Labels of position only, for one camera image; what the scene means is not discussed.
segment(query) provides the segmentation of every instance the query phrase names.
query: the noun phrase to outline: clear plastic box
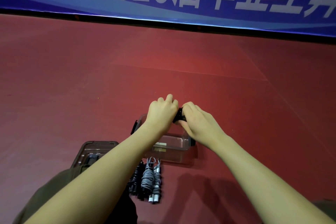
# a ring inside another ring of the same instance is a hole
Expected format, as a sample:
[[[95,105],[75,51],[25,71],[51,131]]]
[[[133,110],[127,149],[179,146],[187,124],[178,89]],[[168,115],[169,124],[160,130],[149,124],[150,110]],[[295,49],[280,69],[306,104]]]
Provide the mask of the clear plastic box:
[[[134,132],[141,127],[146,121],[147,114],[144,114],[137,121],[137,125]],[[188,133],[180,126],[172,124],[169,131],[161,137],[161,139],[153,146],[154,150],[163,149],[174,149],[174,150],[188,150],[193,142]]]

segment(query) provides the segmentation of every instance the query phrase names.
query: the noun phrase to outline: red rubber flooring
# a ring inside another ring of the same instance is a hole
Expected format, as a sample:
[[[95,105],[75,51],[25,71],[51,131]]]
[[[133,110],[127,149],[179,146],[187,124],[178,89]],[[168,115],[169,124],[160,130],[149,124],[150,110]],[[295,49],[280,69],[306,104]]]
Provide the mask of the red rubber flooring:
[[[0,16],[0,223],[85,141],[122,141],[151,101],[197,103],[309,200],[336,200],[336,46]],[[139,223],[257,224],[228,168],[197,146],[164,166]]]

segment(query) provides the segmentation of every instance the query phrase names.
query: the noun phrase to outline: forearm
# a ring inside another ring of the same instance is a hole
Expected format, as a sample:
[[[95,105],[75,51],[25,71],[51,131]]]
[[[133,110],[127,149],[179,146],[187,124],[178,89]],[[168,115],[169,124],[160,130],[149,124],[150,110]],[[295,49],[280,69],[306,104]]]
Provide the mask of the forearm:
[[[232,138],[223,136],[213,149],[229,167],[265,224],[334,223]]]
[[[27,224],[103,223],[161,131],[142,125],[43,205]]]

